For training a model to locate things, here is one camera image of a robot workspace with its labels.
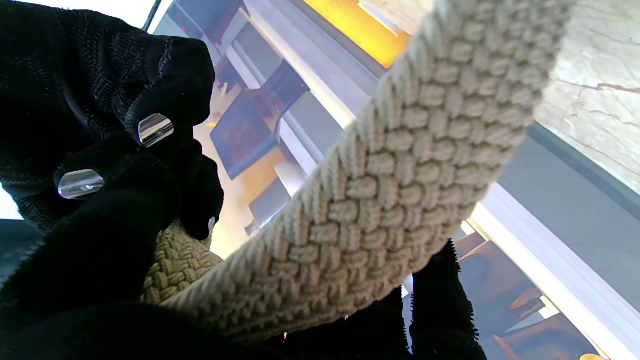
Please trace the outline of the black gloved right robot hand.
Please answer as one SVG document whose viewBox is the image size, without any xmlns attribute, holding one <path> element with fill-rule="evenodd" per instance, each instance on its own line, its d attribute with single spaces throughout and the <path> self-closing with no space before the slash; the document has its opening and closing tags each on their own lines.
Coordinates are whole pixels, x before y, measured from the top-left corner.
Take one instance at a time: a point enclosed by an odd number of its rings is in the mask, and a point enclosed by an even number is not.
<svg viewBox="0 0 640 360">
<path fill-rule="evenodd" d="M 1 2 L 1 184 L 30 226 L 49 232 L 80 201 L 58 193 L 64 173 L 107 182 L 126 155 L 149 154 L 179 184 L 178 218 L 205 240 L 224 192 L 194 138 L 216 79 L 199 39 L 152 35 L 119 18 Z"/>
</svg>

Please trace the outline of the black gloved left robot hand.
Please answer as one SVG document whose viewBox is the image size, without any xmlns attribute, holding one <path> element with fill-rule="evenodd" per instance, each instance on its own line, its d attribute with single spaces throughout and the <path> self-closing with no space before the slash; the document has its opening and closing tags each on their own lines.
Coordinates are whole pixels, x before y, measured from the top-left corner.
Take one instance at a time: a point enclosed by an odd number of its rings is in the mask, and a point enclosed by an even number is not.
<svg viewBox="0 0 640 360">
<path fill-rule="evenodd" d="M 398 290 L 346 320 L 242 345 L 141 302 L 178 183 L 147 153 L 124 155 L 1 289 L 3 360 L 484 360 L 452 242 L 418 272 L 407 349 Z"/>
</svg>

